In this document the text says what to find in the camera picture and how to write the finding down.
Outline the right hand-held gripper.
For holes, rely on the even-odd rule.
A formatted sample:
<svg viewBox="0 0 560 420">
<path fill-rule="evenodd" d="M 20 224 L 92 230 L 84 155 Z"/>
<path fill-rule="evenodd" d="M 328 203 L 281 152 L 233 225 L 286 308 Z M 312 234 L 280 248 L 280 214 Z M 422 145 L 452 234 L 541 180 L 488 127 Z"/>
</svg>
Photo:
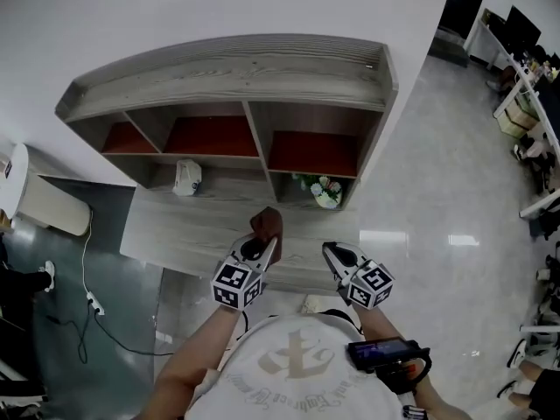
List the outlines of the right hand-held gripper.
<svg viewBox="0 0 560 420">
<path fill-rule="evenodd" d="M 389 297 L 394 277 L 382 263 L 363 255 L 358 247 L 326 241 L 322 254 L 334 278 L 339 279 L 337 292 L 347 305 L 372 310 Z"/>
</svg>

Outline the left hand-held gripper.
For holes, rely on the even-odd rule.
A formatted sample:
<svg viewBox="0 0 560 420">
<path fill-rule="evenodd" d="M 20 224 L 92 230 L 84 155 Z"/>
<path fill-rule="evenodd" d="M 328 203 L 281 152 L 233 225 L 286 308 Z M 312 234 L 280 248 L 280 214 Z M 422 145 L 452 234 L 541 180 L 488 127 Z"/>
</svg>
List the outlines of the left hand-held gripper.
<svg viewBox="0 0 560 420">
<path fill-rule="evenodd" d="M 255 233 L 234 242 L 211 280 L 213 301 L 236 311 L 244 311 L 264 287 L 269 266 L 276 261 L 278 238 L 262 241 Z"/>
</svg>

